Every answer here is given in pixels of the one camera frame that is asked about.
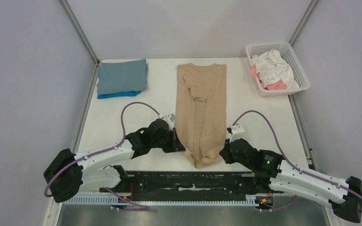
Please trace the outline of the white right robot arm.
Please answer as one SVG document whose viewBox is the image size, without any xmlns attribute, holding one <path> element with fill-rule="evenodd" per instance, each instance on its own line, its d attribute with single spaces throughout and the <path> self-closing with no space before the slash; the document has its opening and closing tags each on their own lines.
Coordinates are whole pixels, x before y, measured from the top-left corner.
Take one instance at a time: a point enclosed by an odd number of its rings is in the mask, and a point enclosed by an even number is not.
<svg viewBox="0 0 362 226">
<path fill-rule="evenodd" d="M 257 150 L 244 139 L 226 140 L 220 156 L 226 164 L 237 162 L 250 169 L 254 188 L 259 192 L 297 195 L 331 208 L 346 221 L 361 222 L 362 181 L 357 177 L 335 178 L 289 163 L 281 154 Z"/>
</svg>

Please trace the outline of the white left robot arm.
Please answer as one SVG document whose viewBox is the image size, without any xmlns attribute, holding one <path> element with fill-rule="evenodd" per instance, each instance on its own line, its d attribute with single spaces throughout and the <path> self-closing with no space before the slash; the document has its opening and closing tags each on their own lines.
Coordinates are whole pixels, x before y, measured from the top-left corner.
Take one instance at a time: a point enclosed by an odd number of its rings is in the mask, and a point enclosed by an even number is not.
<svg viewBox="0 0 362 226">
<path fill-rule="evenodd" d="M 79 192 L 100 192 L 104 188 L 124 192 L 129 175 L 118 164 L 146 155 L 151 149 L 164 153 L 184 152 L 175 127 L 166 119 L 157 119 L 148 127 L 125 135 L 120 143 L 75 154 L 70 149 L 59 152 L 45 170 L 45 195 L 56 203 L 70 200 Z"/>
</svg>

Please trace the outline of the beige t shirt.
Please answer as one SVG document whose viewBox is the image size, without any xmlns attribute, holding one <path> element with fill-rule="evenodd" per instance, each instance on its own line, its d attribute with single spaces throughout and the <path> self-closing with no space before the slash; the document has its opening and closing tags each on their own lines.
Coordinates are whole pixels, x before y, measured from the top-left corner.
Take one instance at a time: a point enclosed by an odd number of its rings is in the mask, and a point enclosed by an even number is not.
<svg viewBox="0 0 362 226">
<path fill-rule="evenodd" d="M 221 160 L 226 139 L 227 67 L 177 66 L 175 128 L 195 168 Z"/>
</svg>

